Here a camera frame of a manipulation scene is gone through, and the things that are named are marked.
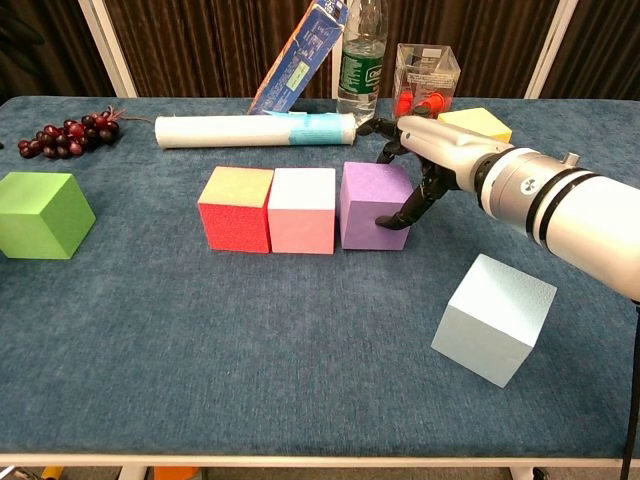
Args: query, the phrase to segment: white pole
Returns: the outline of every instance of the white pole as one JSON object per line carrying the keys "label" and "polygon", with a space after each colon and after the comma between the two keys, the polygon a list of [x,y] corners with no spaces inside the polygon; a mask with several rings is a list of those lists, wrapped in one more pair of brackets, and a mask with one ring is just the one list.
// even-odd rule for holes
{"label": "white pole", "polygon": [[560,0],[558,3],[524,98],[540,97],[577,4],[578,0]]}
{"label": "white pole", "polygon": [[104,0],[78,0],[78,3],[116,95],[118,97],[137,97],[138,92]]}

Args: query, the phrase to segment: blue box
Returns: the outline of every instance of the blue box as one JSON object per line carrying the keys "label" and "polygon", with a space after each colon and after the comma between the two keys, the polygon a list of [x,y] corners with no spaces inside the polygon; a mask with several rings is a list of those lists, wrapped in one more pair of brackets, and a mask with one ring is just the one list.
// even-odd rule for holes
{"label": "blue box", "polygon": [[342,35],[344,0],[314,0],[258,88],[249,114],[288,112]]}

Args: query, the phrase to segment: purple cube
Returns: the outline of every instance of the purple cube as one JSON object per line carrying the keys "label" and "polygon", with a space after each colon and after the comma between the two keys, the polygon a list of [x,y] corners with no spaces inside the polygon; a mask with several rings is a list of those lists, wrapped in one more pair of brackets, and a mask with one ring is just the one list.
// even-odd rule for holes
{"label": "purple cube", "polygon": [[409,228],[388,230],[376,225],[393,215],[413,187],[400,165],[346,162],[340,189],[340,238],[345,250],[402,250]]}

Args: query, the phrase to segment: blue tape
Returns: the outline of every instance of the blue tape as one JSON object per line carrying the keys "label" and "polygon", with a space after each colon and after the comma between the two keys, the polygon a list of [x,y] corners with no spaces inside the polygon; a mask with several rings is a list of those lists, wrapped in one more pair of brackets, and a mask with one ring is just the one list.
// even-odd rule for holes
{"label": "blue tape", "polygon": [[289,115],[290,145],[342,144],[342,117],[336,113]]}

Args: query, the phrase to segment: clear plastic box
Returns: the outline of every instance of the clear plastic box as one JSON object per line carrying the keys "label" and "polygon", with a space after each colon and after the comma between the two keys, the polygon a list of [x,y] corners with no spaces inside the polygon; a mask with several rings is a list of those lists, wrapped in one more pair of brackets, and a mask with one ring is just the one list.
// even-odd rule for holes
{"label": "clear plastic box", "polygon": [[432,118],[446,112],[460,78],[460,67],[451,47],[399,43],[393,83],[395,118],[425,107]]}

